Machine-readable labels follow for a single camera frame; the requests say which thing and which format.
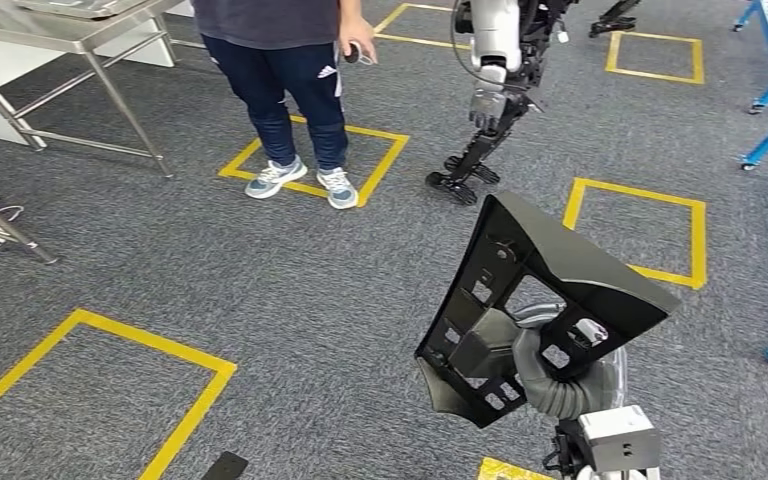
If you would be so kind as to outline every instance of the shoelace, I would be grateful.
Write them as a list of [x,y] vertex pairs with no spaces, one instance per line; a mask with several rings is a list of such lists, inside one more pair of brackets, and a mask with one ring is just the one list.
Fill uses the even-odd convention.
[[287,172],[287,169],[276,167],[270,163],[268,167],[264,168],[260,172],[260,174],[257,176],[257,179],[265,183],[274,183],[278,177],[281,175],[286,175]]
[[334,172],[328,175],[322,175],[325,188],[328,190],[348,190],[349,180],[346,178],[346,172]]

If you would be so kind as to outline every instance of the cable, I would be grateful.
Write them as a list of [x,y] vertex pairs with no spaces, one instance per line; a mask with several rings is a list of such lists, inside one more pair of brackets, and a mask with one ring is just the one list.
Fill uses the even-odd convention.
[[[471,68],[466,66],[463,59],[461,58],[460,53],[458,52],[458,46],[457,44],[455,44],[455,24],[457,23],[458,5],[460,5],[460,3],[461,3],[461,0],[455,0],[455,4],[454,6],[452,6],[451,22],[449,22],[449,40],[452,43],[452,51],[455,53],[455,58],[458,59],[458,63],[461,64],[461,67],[466,71],[466,73],[472,75],[478,80],[481,80],[482,82],[487,82],[492,85],[499,85],[500,87],[508,87],[516,90],[522,90],[523,92],[526,93],[525,97],[528,99],[528,102],[534,105],[535,107],[537,107],[539,111],[543,111],[543,109],[540,108],[540,106],[537,105],[537,103],[534,102],[534,100],[532,100],[531,97],[527,95],[529,91],[528,88],[523,87],[521,85],[514,85],[512,83],[497,82],[495,80],[488,80],[486,78],[482,78],[481,75],[478,75],[477,73],[473,72]],[[531,24],[531,20],[533,20],[534,16],[536,15],[537,5],[539,4],[539,2],[537,0],[532,0],[532,4],[534,5],[534,8],[532,8],[531,11],[529,12],[529,17],[531,17],[531,19],[529,19],[529,21],[527,22],[528,24]]]

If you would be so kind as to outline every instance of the sneaker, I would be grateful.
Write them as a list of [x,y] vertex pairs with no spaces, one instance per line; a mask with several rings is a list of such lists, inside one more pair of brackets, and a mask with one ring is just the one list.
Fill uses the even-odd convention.
[[328,203],[332,207],[342,210],[357,206],[357,190],[349,183],[346,172],[342,168],[320,170],[316,174],[316,179],[328,190]]
[[246,195],[252,198],[269,198],[278,193],[285,183],[298,180],[306,173],[307,167],[298,156],[286,167],[270,160],[269,166],[246,186]]

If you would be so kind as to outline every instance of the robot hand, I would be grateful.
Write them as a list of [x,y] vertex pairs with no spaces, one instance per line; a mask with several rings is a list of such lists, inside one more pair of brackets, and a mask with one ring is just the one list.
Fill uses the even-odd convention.
[[614,360],[608,356],[595,362],[583,376],[559,382],[543,365],[540,331],[533,328],[524,329],[516,339],[513,357],[528,402],[544,415],[572,420],[618,406],[625,383],[624,357]]

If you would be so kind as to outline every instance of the yellow floor marking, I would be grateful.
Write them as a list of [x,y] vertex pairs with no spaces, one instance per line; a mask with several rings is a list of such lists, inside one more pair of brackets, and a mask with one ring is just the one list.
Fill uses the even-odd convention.
[[[387,40],[396,40],[399,42],[410,42],[410,43],[418,43],[421,45],[432,45],[435,47],[446,47],[446,48],[452,48],[452,44],[449,42],[438,42],[435,40],[425,40],[422,38],[412,38],[412,37],[403,37],[399,35],[390,35],[383,33],[384,29],[387,28],[391,23],[393,23],[401,14],[405,12],[408,8],[421,8],[425,10],[437,10],[441,12],[451,12],[452,9],[449,7],[440,7],[437,5],[424,5],[421,3],[403,3],[396,7],[395,10],[390,12],[389,15],[387,15],[384,20],[381,21],[378,25],[375,26],[375,36],[378,38],[384,38]],[[469,45],[455,45],[455,47],[461,49],[461,50],[469,50]]]
[[476,480],[553,480],[552,477],[484,457]]
[[[640,72],[637,70],[627,70],[617,66],[620,53],[620,42],[623,35],[635,37],[656,38],[659,40],[670,40],[677,42],[686,42],[691,45],[691,57],[693,60],[693,76],[677,77],[674,75],[663,75],[660,73]],[[653,33],[637,32],[612,32],[611,44],[608,47],[608,58],[605,62],[605,71],[612,73],[622,73],[625,75],[634,75],[637,77],[655,78],[658,80],[668,80],[671,82],[691,83],[694,85],[703,85],[705,83],[705,64],[702,59],[702,40],[698,38],[671,37],[669,35],[656,35]]]
[[677,205],[683,205],[690,208],[690,275],[680,275],[677,273],[664,272],[661,270],[655,270],[648,267],[642,267],[638,265],[629,265],[632,269],[640,273],[641,275],[656,280],[662,280],[665,282],[671,282],[678,285],[683,285],[693,289],[702,288],[708,281],[707,274],[707,244],[705,238],[706,224],[705,224],[705,202],[699,200],[692,200],[684,197],[677,197],[675,195],[667,195],[664,193],[652,192],[649,190],[642,190],[639,188],[626,187],[624,185],[617,185],[614,183],[600,182],[598,180],[591,180],[589,178],[576,177],[573,180],[572,189],[570,190],[569,201],[567,202],[567,208],[564,212],[563,224],[570,230],[575,230],[578,222],[578,217],[581,213],[581,207],[584,203],[584,191],[587,187],[599,188],[602,190],[608,190],[611,192],[622,193],[625,195],[633,195],[637,197],[648,198],[651,200],[657,200],[660,202],[673,203]]
[[[307,120],[304,117],[300,117],[297,115],[291,115],[290,120],[297,123],[307,122]],[[402,152],[402,149],[404,149],[405,145],[407,145],[408,140],[410,140],[410,136],[402,135],[399,133],[384,132],[381,130],[373,130],[371,128],[354,127],[351,125],[346,126],[346,131],[350,133],[356,133],[358,135],[367,135],[371,137],[385,138],[393,142],[392,145],[390,145],[390,148],[387,149],[387,152],[384,154],[384,156],[381,157],[381,159],[378,161],[378,164],[375,166],[372,173],[366,179],[363,186],[361,186],[360,189],[358,190],[358,207],[363,207],[367,204],[367,202],[369,201],[369,198],[372,196],[372,193],[375,191],[375,188],[378,186],[378,183],[381,182],[381,179],[384,178],[384,175],[387,174],[387,171],[393,165],[393,162],[396,161],[396,158]],[[243,178],[246,180],[255,179],[257,177],[256,173],[241,170],[241,167],[246,162],[246,160],[248,160],[252,155],[254,155],[254,153],[261,146],[262,146],[262,143],[260,142],[260,139],[255,139],[254,141],[252,141],[250,144],[246,146],[246,148],[243,149],[243,151],[237,154],[237,156],[234,157],[234,159],[231,160],[231,162],[228,165],[225,165],[224,167],[222,167],[222,169],[219,171],[219,176],[237,177],[237,178]],[[328,196],[328,192],[326,192],[324,189],[307,185],[304,183],[288,182],[284,184],[284,187],[289,188],[290,190],[295,190],[297,192],[316,195],[317,197],[324,198]]]
[[237,366],[221,358],[204,353],[194,348],[182,345],[178,342],[155,335],[145,330],[119,323],[101,315],[83,309],[72,312],[60,325],[46,336],[33,350],[20,360],[9,372],[0,379],[0,398],[20,379],[33,368],[45,355],[47,355],[58,342],[69,334],[77,325],[84,324],[113,335],[131,340],[133,342],[151,347],[168,355],[192,362],[203,368],[216,372],[207,387],[199,395],[190,410],[175,427],[175,430],[164,442],[151,463],[140,475],[139,480],[157,480],[175,458],[195,430],[196,426],[204,418],[213,402],[228,384]]

